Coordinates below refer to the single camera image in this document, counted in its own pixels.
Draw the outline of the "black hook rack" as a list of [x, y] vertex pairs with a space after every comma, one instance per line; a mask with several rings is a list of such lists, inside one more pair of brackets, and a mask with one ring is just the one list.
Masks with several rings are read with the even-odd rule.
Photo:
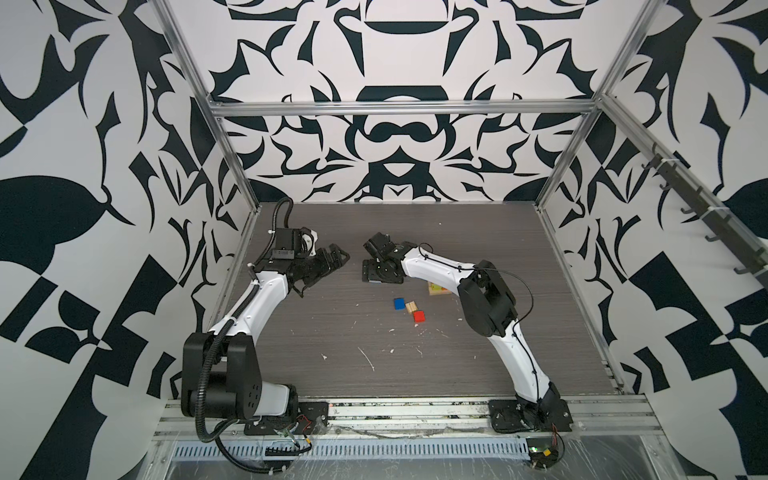
[[705, 240], [722, 243], [740, 262], [734, 268], [737, 275], [750, 275], [767, 289], [767, 246], [723, 201], [706, 187], [684, 164], [674, 156], [666, 155], [654, 142], [651, 159], [643, 165], [661, 178], [663, 204], [670, 192], [684, 203], [680, 208], [684, 216], [702, 221], [709, 235]]

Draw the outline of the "right circuit board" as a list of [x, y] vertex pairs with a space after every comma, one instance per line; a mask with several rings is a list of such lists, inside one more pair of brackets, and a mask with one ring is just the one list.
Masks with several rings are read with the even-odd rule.
[[553, 437], [530, 437], [526, 439], [529, 466], [534, 470], [551, 469], [564, 457], [566, 443], [555, 435]]

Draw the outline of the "aluminium frame crossbar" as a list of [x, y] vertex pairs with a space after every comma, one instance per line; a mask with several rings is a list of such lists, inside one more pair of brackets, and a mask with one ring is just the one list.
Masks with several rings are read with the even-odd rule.
[[448, 100], [363, 102], [210, 102], [215, 117], [428, 115], [506, 113], [584, 113], [595, 107], [589, 99], [566, 100]]

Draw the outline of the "natural wood block 31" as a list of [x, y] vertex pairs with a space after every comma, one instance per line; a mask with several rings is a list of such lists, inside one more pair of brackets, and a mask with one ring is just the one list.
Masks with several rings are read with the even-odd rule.
[[428, 287], [430, 296], [451, 294], [451, 291], [437, 285], [430, 285]]

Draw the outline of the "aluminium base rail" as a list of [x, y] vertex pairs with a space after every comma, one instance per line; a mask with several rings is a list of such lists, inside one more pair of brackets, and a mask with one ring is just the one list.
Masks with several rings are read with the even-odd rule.
[[[321, 398], [326, 435], [354, 438], [493, 437], [489, 397]], [[643, 395], [565, 395], [572, 430], [563, 436], [662, 436], [663, 428]]]

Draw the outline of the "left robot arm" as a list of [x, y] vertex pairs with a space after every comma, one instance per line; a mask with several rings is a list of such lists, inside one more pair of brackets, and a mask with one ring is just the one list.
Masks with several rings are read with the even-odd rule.
[[256, 346], [279, 304], [342, 268], [350, 255], [332, 244], [289, 259], [251, 265], [252, 280], [213, 327], [191, 334], [183, 348], [181, 411], [187, 417], [250, 420], [288, 414], [291, 387], [262, 378]]

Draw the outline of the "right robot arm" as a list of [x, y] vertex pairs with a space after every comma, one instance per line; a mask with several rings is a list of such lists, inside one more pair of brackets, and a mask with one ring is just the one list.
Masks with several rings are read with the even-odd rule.
[[414, 278], [438, 285], [460, 300], [465, 321], [489, 339], [509, 373], [516, 406], [525, 417], [554, 420], [561, 397], [538, 365], [524, 338], [516, 299], [502, 272], [488, 261], [477, 264], [448, 259], [424, 244], [395, 243], [377, 233], [364, 244], [371, 257], [363, 262], [363, 280], [401, 284]]

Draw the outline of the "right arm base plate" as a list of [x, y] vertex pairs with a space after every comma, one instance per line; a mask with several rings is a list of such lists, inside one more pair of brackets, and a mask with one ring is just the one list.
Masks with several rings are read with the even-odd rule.
[[565, 400], [553, 396], [533, 403], [523, 399], [490, 400], [489, 417], [492, 429], [501, 434], [570, 432], [573, 419]]

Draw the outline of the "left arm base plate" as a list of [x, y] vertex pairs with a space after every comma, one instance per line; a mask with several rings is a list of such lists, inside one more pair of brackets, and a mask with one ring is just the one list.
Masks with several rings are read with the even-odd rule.
[[291, 404], [284, 415], [261, 416], [248, 420], [244, 426], [246, 436], [268, 436], [291, 433], [295, 436], [312, 435], [328, 425], [329, 403], [300, 401]]

